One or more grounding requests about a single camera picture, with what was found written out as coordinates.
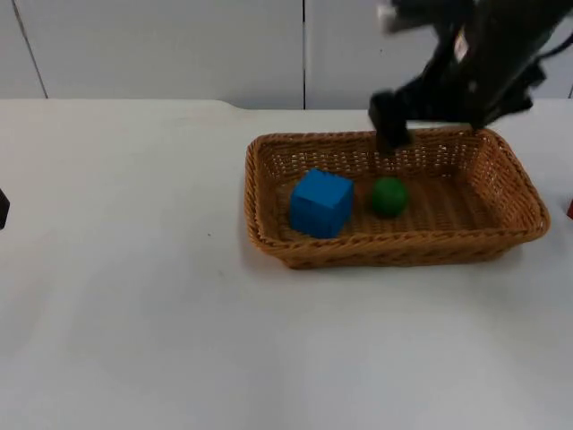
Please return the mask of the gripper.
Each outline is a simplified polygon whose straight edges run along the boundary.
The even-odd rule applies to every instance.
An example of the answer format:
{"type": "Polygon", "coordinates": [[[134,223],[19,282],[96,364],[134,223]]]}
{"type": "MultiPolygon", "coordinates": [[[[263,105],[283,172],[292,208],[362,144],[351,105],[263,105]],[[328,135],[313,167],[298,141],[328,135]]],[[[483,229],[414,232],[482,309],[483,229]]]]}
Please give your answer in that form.
{"type": "Polygon", "coordinates": [[[533,106],[535,60],[521,61],[497,44],[485,54],[465,25],[440,42],[421,74],[402,88],[374,93],[368,116],[378,151],[396,151],[411,143],[406,120],[466,123],[482,130],[497,119],[533,106]]]}

